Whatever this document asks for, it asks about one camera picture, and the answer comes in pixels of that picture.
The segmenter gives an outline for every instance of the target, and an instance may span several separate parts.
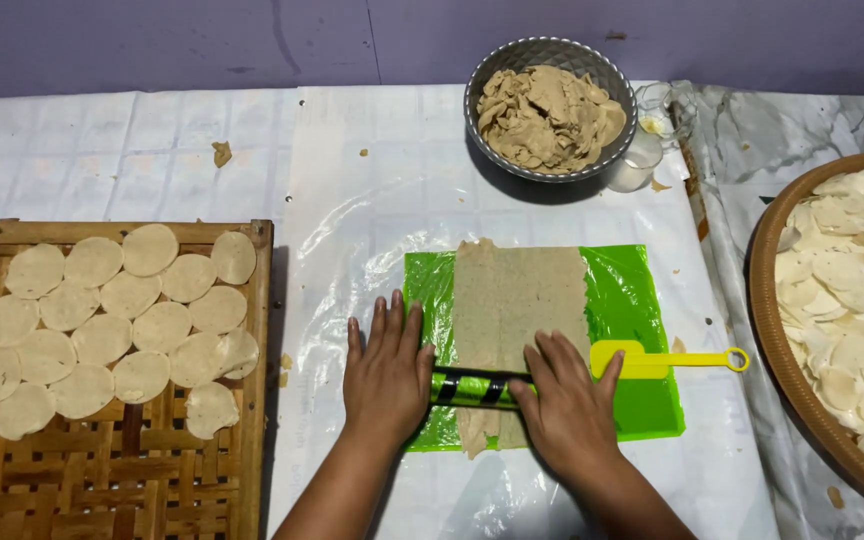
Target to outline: green plastic sheet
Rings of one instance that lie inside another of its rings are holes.
[[[633,339],[646,353],[667,353],[666,330],[645,246],[576,249],[588,265],[585,319],[589,341]],[[457,362],[452,336],[454,270],[455,251],[405,253],[406,305],[421,301],[425,309],[422,344],[435,343],[438,365]],[[620,379],[614,418],[620,441],[680,436],[686,422],[673,370],[663,379]],[[494,449],[496,439],[489,437],[487,448]],[[461,451],[454,407],[433,405],[407,450]]]

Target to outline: bamboo tray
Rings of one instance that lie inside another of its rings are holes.
[[[776,297],[776,251],[779,234],[786,219],[802,199],[809,197],[817,186],[840,173],[864,170],[864,153],[836,159],[816,167],[786,185],[769,203],[758,222],[751,244],[749,262],[749,298],[751,317],[759,346],[789,404],[828,454],[864,487],[864,453],[853,436],[826,411],[815,396],[809,381],[802,374],[786,341]]]
[[[27,247],[60,244],[67,254],[79,240],[121,242],[142,225],[0,222],[0,296],[10,260]],[[236,289],[246,296],[245,328],[258,342],[258,365],[242,380],[221,379],[241,420],[209,441],[192,436],[187,390],[170,381],[144,404],[113,399],[80,420],[55,415],[20,441],[0,437],[0,540],[258,538],[273,225],[167,225],[180,254],[209,255],[225,231],[239,231],[255,246],[255,273]]]

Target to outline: metal bowl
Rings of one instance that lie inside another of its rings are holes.
[[[618,137],[602,148],[602,154],[593,164],[582,170],[568,174],[546,174],[526,169],[493,150],[479,133],[479,113],[475,110],[475,106],[482,97],[482,89],[493,74],[502,69],[511,69],[515,73],[520,73],[525,68],[540,65],[571,71],[576,77],[588,73],[592,81],[600,89],[608,92],[608,97],[617,101],[625,112],[625,127]],[[629,148],[639,123],[636,112],[636,92],[632,91],[629,80],[616,65],[598,51],[560,37],[526,37],[506,43],[489,53],[475,67],[468,84],[465,85],[464,107],[465,128],[468,129],[475,145],[496,165],[511,174],[536,182],[575,182],[601,173]]]

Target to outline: woven basket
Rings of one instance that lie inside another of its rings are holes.
[[[861,170],[864,153],[842,157],[801,175],[775,197],[762,215],[751,245],[749,296],[759,345],[782,392],[812,436],[864,488],[864,453],[846,428],[822,406],[792,355],[779,316],[775,284],[779,234],[792,209],[829,178]]]

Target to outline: yellow plastic spatula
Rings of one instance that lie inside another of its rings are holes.
[[[592,343],[588,352],[588,363],[596,379],[602,377],[612,356],[619,349],[625,351],[625,363],[619,379],[665,379],[669,366],[726,366],[734,372],[749,367],[749,355],[745,350],[732,348],[725,352],[657,352],[646,353],[642,343],[626,340],[603,340]],[[729,362],[732,354],[742,357],[742,365]]]

